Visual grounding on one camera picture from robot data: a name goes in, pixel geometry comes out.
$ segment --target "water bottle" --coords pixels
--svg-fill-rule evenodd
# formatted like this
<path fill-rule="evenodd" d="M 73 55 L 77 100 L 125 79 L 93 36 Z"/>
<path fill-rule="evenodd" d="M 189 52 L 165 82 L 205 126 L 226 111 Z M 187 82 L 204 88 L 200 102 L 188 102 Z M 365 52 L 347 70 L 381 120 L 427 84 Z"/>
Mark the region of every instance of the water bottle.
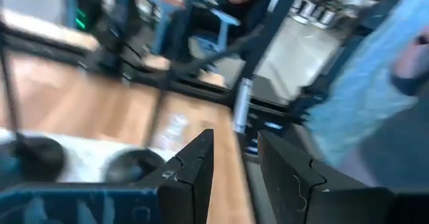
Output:
<path fill-rule="evenodd" d="M 163 150 L 180 151 L 183 147 L 183 131 L 188 120 L 183 114 L 170 116 L 168 126 L 157 138 L 156 146 Z"/>

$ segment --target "man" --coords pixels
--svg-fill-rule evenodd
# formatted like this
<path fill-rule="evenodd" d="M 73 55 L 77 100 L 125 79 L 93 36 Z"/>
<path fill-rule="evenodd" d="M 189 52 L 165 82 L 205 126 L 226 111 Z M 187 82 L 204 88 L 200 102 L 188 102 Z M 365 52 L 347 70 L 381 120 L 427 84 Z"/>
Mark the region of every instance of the man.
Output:
<path fill-rule="evenodd" d="M 344 158 L 344 173 L 368 184 L 418 188 L 429 184 L 429 27 L 393 65 L 393 86 L 418 102 L 386 119 Z"/>
<path fill-rule="evenodd" d="M 235 17 L 239 21 L 243 21 L 247 15 L 247 12 L 251 9 L 252 5 L 255 4 L 257 0 L 226 0 L 225 2 L 219 5 L 220 10 L 225 13 Z M 167 57 L 172 57 L 174 43 L 173 36 L 175 35 L 175 29 L 180 24 L 180 18 L 182 16 L 183 10 L 179 10 L 172 15 L 172 20 L 170 22 L 167 37 L 164 41 L 162 47 L 162 54 Z M 220 19 L 213 15 L 209 10 L 202 9 L 199 7 L 194 7 L 191 12 L 189 24 L 186 27 L 184 32 L 184 37 L 180 42 L 180 55 L 178 60 L 181 62 L 189 62 L 193 59 L 190 49 L 189 49 L 189 37 L 192 36 L 194 29 L 204 29 L 209 32 L 218 32 L 220 30 Z M 230 27 L 231 34 L 239 34 L 238 27 Z"/>
<path fill-rule="evenodd" d="M 427 7 L 429 0 L 400 0 L 355 50 L 331 85 L 329 100 L 309 110 L 306 125 L 329 164 L 339 166 L 386 119 L 417 101 L 399 92 L 391 75 L 394 62 L 429 25 Z"/>
<path fill-rule="evenodd" d="M 429 184 L 428 7 L 401 0 L 308 124 L 325 160 L 369 186 Z"/>

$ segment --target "wooden table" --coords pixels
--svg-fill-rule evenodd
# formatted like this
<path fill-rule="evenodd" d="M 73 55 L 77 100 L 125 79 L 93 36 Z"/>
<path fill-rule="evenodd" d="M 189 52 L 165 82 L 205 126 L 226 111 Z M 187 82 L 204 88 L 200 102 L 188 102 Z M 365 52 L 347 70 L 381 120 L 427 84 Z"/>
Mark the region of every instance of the wooden table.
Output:
<path fill-rule="evenodd" d="M 90 49 L 97 46 L 93 37 L 58 25 L 11 11 L 6 11 L 5 17 L 9 26 L 20 30 Z M 143 85 L 126 87 L 119 81 L 83 74 L 71 66 L 43 58 L 13 52 L 9 55 L 25 129 L 145 146 L 146 130 L 159 94 L 157 89 Z M 5 106 L 3 95 L 0 105 Z M 214 176 L 208 223 L 254 223 L 229 109 L 170 93 L 157 133 L 165 129 L 173 113 L 181 113 L 189 120 L 183 143 L 203 129 L 214 129 Z M 5 112 L 0 112 L 0 126 L 7 127 Z"/>

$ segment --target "light blue sleeve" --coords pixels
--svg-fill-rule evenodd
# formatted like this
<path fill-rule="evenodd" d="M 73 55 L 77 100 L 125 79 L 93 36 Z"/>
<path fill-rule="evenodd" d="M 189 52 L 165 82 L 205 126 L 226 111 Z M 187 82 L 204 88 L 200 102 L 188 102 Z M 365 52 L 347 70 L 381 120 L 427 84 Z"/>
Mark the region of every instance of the light blue sleeve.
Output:
<path fill-rule="evenodd" d="M 425 25 L 429 0 L 401 0 L 391 15 L 355 51 L 333 84 L 327 103 L 310 110 L 307 127 L 336 166 L 381 122 L 416 100 L 390 84 L 391 65 Z"/>

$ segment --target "bar stool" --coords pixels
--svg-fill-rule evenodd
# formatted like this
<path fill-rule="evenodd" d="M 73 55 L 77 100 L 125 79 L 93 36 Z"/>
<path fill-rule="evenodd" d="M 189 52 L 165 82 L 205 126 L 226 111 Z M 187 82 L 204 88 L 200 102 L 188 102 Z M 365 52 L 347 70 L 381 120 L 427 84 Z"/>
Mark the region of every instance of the bar stool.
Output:
<path fill-rule="evenodd" d="M 319 13 L 315 16 L 315 20 L 312 20 L 312 24 L 321 30 L 325 30 L 329 27 L 332 19 L 335 16 L 335 10 L 330 7 L 320 6 L 317 11 Z"/>
<path fill-rule="evenodd" d="M 297 13 L 300 10 L 303 2 L 304 0 L 295 0 L 294 4 L 292 4 L 292 6 L 290 7 L 289 13 L 290 14 Z"/>
<path fill-rule="evenodd" d="M 308 18 L 312 15 L 314 9 L 316 8 L 316 4 L 311 0 L 304 0 L 304 6 L 301 10 L 299 10 L 295 15 L 292 16 L 292 19 L 297 21 L 298 23 L 307 24 Z"/>

